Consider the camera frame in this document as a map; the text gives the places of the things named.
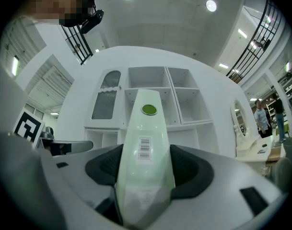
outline barcode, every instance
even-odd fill
[[[138,159],[139,160],[151,160],[151,137],[140,137]]]

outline recessed light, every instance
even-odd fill
[[[213,0],[208,0],[206,5],[209,11],[214,12],[216,10],[216,3]]]
[[[247,35],[241,30],[241,29],[238,29],[237,30],[244,38],[247,38]]]
[[[17,74],[18,63],[19,63],[19,59],[17,56],[15,56],[12,61],[12,73],[14,76],[16,76]]]
[[[286,71],[290,71],[290,63],[289,63],[289,62],[286,63],[286,65],[285,65],[285,70],[286,70]]]
[[[226,66],[226,65],[224,65],[224,64],[222,64],[222,63],[220,63],[219,66],[220,66],[220,67],[223,67],[223,68],[226,68],[226,69],[229,68],[228,66]]]

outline white cabinet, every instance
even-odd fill
[[[85,127],[119,128],[126,77],[127,71],[124,68],[102,72],[90,100]]]
[[[138,89],[159,92],[170,144],[218,153],[214,124],[193,76],[187,69],[168,67],[102,73],[84,125],[94,149],[124,143]]]

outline cabinet door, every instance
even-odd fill
[[[85,127],[119,128],[126,77],[124,68],[102,72],[88,107]]]

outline black railing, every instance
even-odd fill
[[[93,56],[93,53],[91,49],[89,48],[89,45],[84,35],[81,33],[80,26],[77,25],[74,27],[64,27],[64,26],[61,26],[61,27],[63,28],[63,31],[67,37],[66,41],[69,42],[69,47],[71,46],[70,48],[73,54],[76,55],[79,63],[83,65],[89,56]]]
[[[280,25],[282,14],[271,0],[266,0],[264,12],[245,50],[227,73],[227,77],[238,83],[262,57]]]

